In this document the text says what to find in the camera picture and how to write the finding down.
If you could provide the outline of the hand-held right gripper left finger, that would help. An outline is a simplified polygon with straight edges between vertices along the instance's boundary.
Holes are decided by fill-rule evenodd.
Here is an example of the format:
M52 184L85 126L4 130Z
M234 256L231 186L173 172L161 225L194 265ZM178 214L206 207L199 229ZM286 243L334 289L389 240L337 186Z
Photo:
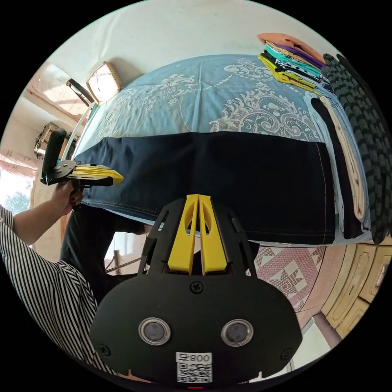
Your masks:
M168 260L168 267L172 272L186 274L191 274L192 272L198 200L198 194L188 195L185 200Z

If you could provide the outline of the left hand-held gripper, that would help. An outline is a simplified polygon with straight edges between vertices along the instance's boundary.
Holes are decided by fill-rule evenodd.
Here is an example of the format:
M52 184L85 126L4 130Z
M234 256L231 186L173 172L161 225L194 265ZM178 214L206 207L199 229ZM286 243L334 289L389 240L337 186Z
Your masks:
M46 186L71 181L74 189L84 191L91 187L109 187L124 181L124 177L104 165L77 163L71 160L58 161L49 168L42 166L40 182Z

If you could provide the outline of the person's left hand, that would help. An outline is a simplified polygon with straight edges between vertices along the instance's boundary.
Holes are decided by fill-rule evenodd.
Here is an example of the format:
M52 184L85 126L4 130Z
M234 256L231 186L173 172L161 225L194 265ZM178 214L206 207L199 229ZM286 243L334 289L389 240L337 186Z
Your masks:
M74 189L71 181L56 185L50 200L51 208L57 218L67 215L73 207L80 204L83 194L80 189Z

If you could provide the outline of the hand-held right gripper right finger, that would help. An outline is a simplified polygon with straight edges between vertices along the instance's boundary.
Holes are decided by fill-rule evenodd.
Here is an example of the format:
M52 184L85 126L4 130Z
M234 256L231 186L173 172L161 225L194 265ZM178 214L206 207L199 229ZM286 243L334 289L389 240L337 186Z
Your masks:
M227 260L210 196L199 195L200 252L203 275L226 270Z

